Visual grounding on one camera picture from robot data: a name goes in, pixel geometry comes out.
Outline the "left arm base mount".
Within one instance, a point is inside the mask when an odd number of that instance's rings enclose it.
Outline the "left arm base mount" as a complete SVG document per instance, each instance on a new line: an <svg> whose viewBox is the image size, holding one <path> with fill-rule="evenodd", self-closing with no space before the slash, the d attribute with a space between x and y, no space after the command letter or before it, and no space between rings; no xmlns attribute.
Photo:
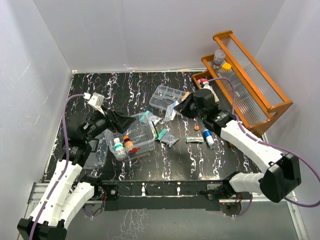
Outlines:
<svg viewBox="0 0 320 240"><path fill-rule="evenodd" d="M91 200L101 200L101 207L106 208L107 201L117 201L119 198L119 188L116 184L104 184L100 177L86 174L80 183L88 183L93 186L94 193Z"/></svg>

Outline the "teal bandage packet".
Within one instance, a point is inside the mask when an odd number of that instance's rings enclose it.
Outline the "teal bandage packet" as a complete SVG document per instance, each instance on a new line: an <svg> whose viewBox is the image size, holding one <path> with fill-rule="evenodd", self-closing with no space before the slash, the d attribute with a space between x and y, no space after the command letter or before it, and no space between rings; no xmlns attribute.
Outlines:
<svg viewBox="0 0 320 240"><path fill-rule="evenodd" d="M160 141L166 134L168 133L168 130L165 128L158 134L158 140Z"/></svg>

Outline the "green wind oil box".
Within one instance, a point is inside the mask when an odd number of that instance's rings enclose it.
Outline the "green wind oil box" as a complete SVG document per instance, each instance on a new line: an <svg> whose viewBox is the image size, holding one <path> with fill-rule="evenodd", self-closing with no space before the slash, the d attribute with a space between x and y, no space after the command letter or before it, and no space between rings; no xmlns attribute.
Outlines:
<svg viewBox="0 0 320 240"><path fill-rule="evenodd" d="M157 140L159 138L159 130L158 130L158 128L156 127L156 125L154 123L152 125L153 125L154 137Z"/></svg>

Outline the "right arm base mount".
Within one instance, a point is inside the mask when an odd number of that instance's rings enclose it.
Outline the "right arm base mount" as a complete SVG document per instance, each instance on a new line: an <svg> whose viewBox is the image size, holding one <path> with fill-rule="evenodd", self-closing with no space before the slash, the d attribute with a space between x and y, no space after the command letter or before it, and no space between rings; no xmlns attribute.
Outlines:
<svg viewBox="0 0 320 240"><path fill-rule="evenodd" d="M207 184L206 190L200 190L199 195L204 196L208 200L233 199L233 196L235 196L234 204L239 204L243 199L243 193L235 192L230 184L232 177L239 173L239 171L236 171L220 182Z"/></svg>

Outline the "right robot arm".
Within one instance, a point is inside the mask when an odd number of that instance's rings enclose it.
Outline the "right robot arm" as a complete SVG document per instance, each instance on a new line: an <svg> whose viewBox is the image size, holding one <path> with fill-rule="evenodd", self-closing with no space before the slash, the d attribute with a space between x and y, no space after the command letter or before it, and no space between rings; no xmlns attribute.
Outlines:
<svg viewBox="0 0 320 240"><path fill-rule="evenodd" d="M190 93L174 110L189 119L200 118L210 132L234 145L259 168L259 173L234 172L226 177L222 181L226 197L257 193L278 203L301 184L298 157L266 145L244 128L235 114L219 109L210 90Z"/></svg>

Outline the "dark pill blister pack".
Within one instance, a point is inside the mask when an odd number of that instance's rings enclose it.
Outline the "dark pill blister pack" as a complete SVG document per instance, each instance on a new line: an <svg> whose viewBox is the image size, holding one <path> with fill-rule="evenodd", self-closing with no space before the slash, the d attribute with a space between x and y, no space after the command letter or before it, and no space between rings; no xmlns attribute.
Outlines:
<svg viewBox="0 0 320 240"><path fill-rule="evenodd" d="M167 144L169 148L173 147L178 141L179 138L171 134L170 132L166 132L160 141L164 144Z"/></svg>

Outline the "clear first aid box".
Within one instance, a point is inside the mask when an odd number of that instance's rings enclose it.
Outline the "clear first aid box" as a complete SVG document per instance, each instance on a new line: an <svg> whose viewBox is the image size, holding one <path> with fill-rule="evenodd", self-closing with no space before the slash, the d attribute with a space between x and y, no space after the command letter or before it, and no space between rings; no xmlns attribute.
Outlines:
<svg viewBox="0 0 320 240"><path fill-rule="evenodd" d="M124 132L104 132L110 152L118 161L133 159L155 149L154 126L145 113L133 115L135 122Z"/></svg>

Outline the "orange plaster packet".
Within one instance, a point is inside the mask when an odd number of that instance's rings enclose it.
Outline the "orange plaster packet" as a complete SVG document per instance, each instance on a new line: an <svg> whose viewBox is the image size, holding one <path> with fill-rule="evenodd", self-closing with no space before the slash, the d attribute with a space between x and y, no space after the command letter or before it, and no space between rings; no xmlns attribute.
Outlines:
<svg viewBox="0 0 320 240"><path fill-rule="evenodd" d="M183 102L189 95L190 92L186 92L185 95L182 97L181 101Z"/></svg>

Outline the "orange brown medicine bottle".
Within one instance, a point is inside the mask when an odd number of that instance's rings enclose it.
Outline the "orange brown medicine bottle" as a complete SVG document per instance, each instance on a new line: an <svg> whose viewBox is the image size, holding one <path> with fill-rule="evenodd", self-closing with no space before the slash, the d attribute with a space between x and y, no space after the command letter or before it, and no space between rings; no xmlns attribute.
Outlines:
<svg viewBox="0 0 320 240"><path fill-rule="evenodd" d="M123 145L128 151L130 151L133 148L133 141L130 139L128 135L125 135L123 137Z"/></svg>

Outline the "white blue gauze packet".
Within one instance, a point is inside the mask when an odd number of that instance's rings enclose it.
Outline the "white blue gauze packet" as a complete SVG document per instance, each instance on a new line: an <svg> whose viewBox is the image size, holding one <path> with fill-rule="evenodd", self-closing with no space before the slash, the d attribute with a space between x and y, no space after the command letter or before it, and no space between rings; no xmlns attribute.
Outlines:
<svg viewBox="0 0 320 240"><path fill-rule="evenodd" d="M166 113L165 113L165 117L163 119L164 122L170 122L172 120L174 120L174 118L176 117L176 115L179 115L180 113L178 111L175 110L175 107L179 104L178 101L173 102L172 104L170 104L167 109L166 109Z"/></svg>

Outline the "blue white spray bottle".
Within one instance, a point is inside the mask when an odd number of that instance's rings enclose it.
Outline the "blue white spray bottle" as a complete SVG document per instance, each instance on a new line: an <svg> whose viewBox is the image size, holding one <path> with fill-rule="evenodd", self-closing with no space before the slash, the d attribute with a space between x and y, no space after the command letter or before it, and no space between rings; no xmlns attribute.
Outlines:
<svg viewBox="0 0 320 240"><path fill-rule="evenodd" d="M203 131L203 137L205 138L207 145L212 149L215 143L214 143L214 139L212 137L211 131L208 129L205 129Z"/></svg>

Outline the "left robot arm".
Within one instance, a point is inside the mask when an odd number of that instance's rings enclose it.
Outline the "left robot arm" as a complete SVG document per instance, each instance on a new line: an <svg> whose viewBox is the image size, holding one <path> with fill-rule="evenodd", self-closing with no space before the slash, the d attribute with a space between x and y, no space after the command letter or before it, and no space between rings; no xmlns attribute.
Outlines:
<svg viewBox="0 0 320 240"><path fill-rule="evenodd" d="M135 122L114 109L94 111L90 118L71 115L63 121L65 153L56 163L54 174L39 203L28 218L21 218L17 229L25 240L64 240L72 219L89 199L103 195L101 180L84 176L71 190L92 152L90 142L105 130L125 133Z"/></svg>

